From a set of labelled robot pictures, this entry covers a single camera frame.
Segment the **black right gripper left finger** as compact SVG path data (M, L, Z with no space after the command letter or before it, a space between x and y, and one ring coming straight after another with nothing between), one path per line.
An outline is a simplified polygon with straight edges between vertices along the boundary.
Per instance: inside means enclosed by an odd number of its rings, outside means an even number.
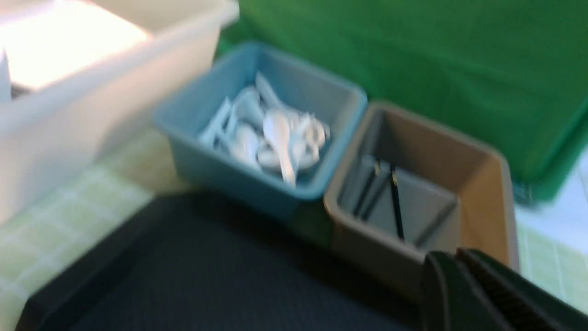
M504 317L464 266L442 251L426 254L420 312L424 331L509 331Z

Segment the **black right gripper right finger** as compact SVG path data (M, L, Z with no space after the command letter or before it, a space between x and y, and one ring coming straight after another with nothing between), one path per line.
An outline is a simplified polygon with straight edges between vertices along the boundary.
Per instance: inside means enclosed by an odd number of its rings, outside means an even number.
M473 277L483 302L513 331L585 331L587 315L481 252L460 248L457 260Z

